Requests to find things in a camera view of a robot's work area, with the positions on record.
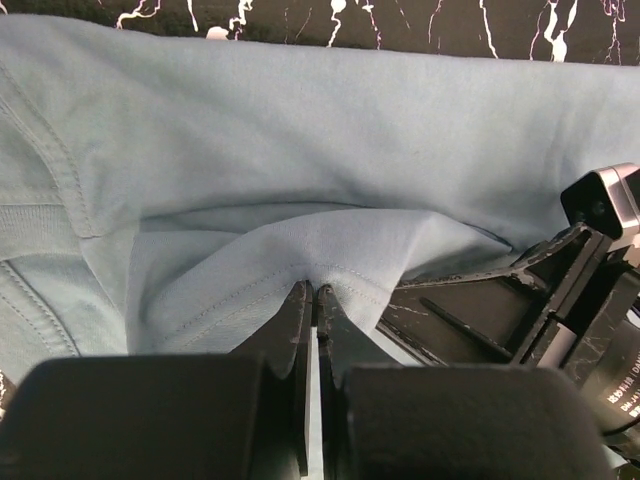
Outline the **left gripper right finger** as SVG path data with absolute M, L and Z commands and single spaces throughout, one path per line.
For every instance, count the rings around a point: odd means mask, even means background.
M 330 285 L 318 290 L 316 323 L 324 477 L 348 479 L 351 453 L 345 378 L 356 365 L 397 366 L 399 362 L 348 318 Z

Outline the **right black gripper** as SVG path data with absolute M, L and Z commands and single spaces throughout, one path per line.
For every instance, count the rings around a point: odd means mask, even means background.
M 376 331 L 423 365 L 509 364 L 514 354 L 462 320 L 516 319 L 521 363 L 558 367 L 606 435 L 639 431 L 639 299 L 633 246 L 584 223 L 488 272 L 406 281 Z

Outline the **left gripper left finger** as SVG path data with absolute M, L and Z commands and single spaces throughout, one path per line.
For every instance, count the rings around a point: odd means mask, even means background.
M 231 351 L 257 356 L 263 370 L 252 437 L 252 474 L 309 470 L 313 288 L 294 284 L 279 310 Z

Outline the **grey blue t shirt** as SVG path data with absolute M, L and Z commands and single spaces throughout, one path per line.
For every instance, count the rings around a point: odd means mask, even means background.
M 606 435 L 515 317 L 509 364 L 423 365 L 376 331 L 406 281 L 506 267 L 561 193 L 639 166 L 639 71 L 168 38 L 1 19 L 5 479 L 252 474 L 263 360 L 295 283 L 397 366 L 356 365 L 348 479 L 607 479 Z

